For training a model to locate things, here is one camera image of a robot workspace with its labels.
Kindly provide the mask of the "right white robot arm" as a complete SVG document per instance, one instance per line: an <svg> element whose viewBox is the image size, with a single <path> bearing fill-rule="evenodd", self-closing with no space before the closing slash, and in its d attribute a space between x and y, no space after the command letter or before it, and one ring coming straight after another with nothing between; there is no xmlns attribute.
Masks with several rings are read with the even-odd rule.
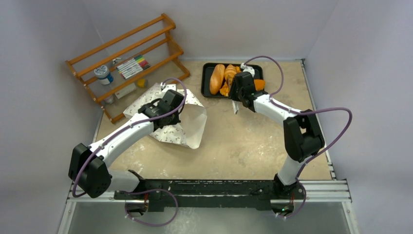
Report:
<svg viewBox="0 0 413 234"><path fill-rule="evenodd" d="M257 91L249 72L235 75L229 98L233 101L235 112L239 109L238 105L242 104L243 107L270 118L283 128L287 158L275 175L273 191L277 197L286 198L292 193L292 185L298 181L306 161L325 145L316 115L311 110L300 111L291 108L263 90Z"/></svg>

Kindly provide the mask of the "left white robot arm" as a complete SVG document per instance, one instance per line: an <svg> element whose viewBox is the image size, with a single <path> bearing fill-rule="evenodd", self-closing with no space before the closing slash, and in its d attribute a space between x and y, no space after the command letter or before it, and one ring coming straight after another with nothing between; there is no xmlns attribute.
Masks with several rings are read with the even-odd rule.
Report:
<svg viewBox="0 0 413 234"><path fill-rule="evenodd" d="M145 194L143 178L133 170L110 171L111 164L140 139L165 126L180 123L180 109L186 94L167 90L162 98L142 105L124 125L105 138L72 151L68 176L73 181L72 196L97 198L107 191L126 192L132 199Z"/></svg>

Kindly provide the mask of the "fake croissant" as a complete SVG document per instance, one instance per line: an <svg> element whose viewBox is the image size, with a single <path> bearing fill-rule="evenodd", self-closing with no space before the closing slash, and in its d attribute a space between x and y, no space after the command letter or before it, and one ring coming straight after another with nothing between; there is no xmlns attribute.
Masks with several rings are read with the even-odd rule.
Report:
<svg viewBox="0 0 413 234"><path fill-rule="evenodd" d="M225 83L228 86L228 88L231 87L235 75L239 72L240 72L239 66L234 66L230 64L225 68L224 78L225 78Z"/></svg>

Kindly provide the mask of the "black plastic tray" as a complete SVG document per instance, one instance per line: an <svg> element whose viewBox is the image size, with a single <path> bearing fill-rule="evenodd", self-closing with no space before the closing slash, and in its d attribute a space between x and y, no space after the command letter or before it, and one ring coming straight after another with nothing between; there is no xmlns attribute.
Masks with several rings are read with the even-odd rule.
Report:
<svg viewBox="0 0 413 234"><path fill-rule="evenodd" d="M217 94L213 95L210 90L209 90L209 84L210 84L210 78L212 76L212 73L218 63L214 62L208 62L203 65L203 70L202 70L202 81L201 81L201 94L206 97L206 98L214 98L214 99L228 99L228 97L225 97L218 92ZM259 65L251 65L251 67L255 70L255 75L254 79L261 79L264 80L263 78L263 69Z"/></svg>

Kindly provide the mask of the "long fake bread loaf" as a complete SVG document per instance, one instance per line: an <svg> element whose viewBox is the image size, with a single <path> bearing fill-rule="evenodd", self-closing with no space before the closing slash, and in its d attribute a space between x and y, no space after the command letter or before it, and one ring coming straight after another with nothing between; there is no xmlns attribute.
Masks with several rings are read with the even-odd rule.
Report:
<svg viewBox="0 0 413 234"><path fill-rule="evenodd" d="M212 95L219 92L224 81L225 66L223 64L217 64L210 77L209 91Z"/></svg>

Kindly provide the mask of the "round fake bread roll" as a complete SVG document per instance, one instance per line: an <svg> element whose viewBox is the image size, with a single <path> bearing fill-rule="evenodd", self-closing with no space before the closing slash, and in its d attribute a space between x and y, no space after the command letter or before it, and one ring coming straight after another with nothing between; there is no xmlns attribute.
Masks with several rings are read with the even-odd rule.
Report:
<svg viewBox="0 0 413 234"><path fill-rule="evenodd" d="M263 79L254 79L254 87L256 91L263 91L265 89L265 81Z"/></svg>

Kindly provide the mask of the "patterned white paper bag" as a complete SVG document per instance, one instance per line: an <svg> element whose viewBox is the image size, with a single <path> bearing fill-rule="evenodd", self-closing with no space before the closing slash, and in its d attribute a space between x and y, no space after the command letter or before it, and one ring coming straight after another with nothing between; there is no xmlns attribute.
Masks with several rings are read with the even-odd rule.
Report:
<svg viewBox="0 0 413 234"><path fill-rule="evenodd" d="M183 89L176 89L180 94L184 94ZM202 135L207 121L207 112L203 104L191 92L186 89L187 97L183 107L183 112L179 114L180 123L169 125L162 129L156 130L150 136L160 142L173 143L191 149L197 149L200 146ZM156 98L162 98L160 83L154 84L131 105L129 105L123 114L126 118L132 118L138 112L138 108L149 103Z"/></svg>

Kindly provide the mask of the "braided fake bread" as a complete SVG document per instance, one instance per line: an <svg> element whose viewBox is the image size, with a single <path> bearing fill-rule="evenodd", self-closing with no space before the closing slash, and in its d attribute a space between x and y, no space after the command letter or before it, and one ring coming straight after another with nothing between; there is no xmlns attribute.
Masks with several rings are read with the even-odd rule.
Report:
<svg viewBox="0 0 413 234"><path fill-rule="evenodd" d="M225 83L225 79L224 79L224 85L220 89L220 94L227 97L229 95L229 92L230 92L230 88L228 88L228 86Z"/></svg>

